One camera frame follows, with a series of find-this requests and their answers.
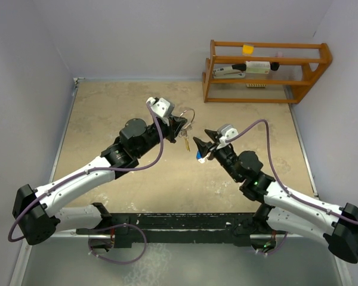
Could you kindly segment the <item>yellow key tag with key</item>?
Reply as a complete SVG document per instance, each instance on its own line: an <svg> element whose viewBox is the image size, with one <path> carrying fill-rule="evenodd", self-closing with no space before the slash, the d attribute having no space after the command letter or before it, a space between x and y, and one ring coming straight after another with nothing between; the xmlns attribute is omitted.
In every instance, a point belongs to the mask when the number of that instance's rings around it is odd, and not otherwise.
<svg viewBox="0 0 358 286"><path fill-rule="evenodd" d="M189 139L188 137L184 137L184 142L185 142L185 145L186 145L186 150L188 152L190 152L190 144L189 144Z"/></svg>

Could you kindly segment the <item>silver key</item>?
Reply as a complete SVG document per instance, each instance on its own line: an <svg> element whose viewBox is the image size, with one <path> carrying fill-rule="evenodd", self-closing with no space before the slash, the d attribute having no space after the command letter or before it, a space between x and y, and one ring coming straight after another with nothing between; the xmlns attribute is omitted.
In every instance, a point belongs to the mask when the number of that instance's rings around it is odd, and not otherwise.
<svg viewBox="0 0 358 286"><path fill-rule="evenodd" d="M198 162L204 164L208 159L207 158L199 158Z"/></svg>

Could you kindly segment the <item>bunch of metal keys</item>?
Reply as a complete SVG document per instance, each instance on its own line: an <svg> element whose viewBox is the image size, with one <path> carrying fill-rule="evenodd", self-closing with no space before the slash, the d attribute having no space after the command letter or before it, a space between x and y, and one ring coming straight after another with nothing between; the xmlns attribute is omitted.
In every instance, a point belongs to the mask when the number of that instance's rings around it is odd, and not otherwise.
<svg viewBox="0 0 358 286"><path fill-rule="evenodd" d="M192 130L192 125L189 123L180 129L179 137L188 137L189 132Z"/></svg>

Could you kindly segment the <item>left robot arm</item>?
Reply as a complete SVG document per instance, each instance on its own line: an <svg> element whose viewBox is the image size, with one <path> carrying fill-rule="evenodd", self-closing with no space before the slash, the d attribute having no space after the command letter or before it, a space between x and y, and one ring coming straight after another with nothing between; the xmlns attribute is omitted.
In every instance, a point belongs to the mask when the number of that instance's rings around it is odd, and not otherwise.
<svg viewBox="0 0 358 286"><path fill-rule="evenodd" d="M72 174L37 188L21 186L12 214L22 238L30 245L37 245L64 229L69 219L62 217L60 210L102 184L141 170L138 160L155 146L162 146L164 139L175 143L180 129L187 123L187 119L178 116L153 120L151 125L142 119L127 121L112 145Z"/></svg>

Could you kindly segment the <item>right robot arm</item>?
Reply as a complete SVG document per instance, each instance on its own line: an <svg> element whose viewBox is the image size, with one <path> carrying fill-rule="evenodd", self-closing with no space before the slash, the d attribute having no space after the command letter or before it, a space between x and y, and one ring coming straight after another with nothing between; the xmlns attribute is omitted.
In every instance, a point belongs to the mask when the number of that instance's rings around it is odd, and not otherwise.
<svg viewBox="0 0 358 286"><path fill-rule="evenodd" d="M215 159L230 177L239 183L242 194L261 205L254 217L254 228L260 233L290 232L316 240L327 246L339 259L358 263L358 207L327 203L304 195L280 182L277 175L262 171L263 164L254 151L236 154L227 137L206 130L211 138L193 140L201 157Z"/></svg>

